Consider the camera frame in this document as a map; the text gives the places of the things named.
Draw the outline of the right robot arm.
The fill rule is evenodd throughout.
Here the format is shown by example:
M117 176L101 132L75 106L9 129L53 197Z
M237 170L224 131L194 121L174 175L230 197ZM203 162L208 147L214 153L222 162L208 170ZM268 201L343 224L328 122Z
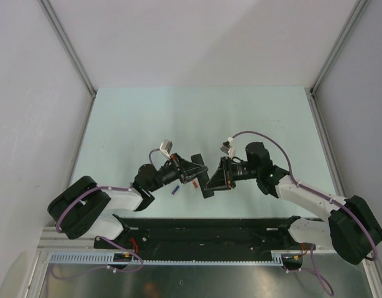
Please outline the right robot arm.
M205 184L208 191L233 189L237 181L254 179L262 193L292 202L318 219L291 217L278 241L285 249L310 243L336 251L350 264L360 264L382 241L382 228L366 200L320 192L295 180L288 170L273 164L261 142L245 147L247 159L235 162L232 156L221 158L217 171Z

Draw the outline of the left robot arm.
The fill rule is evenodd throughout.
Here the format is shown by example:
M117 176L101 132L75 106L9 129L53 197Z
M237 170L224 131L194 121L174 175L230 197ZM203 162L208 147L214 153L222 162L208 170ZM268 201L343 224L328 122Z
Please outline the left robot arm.
M190 183L207 171L200 154L188 161L174 153L159 169L151 163L142 165L129 187L100 186L92 177L83 176L51 201L47 212L56 222L56 231L70 240L83 235L105 237L122 248L128 244L129 233L118 211L141 212L155 200L152 192L176 180Z

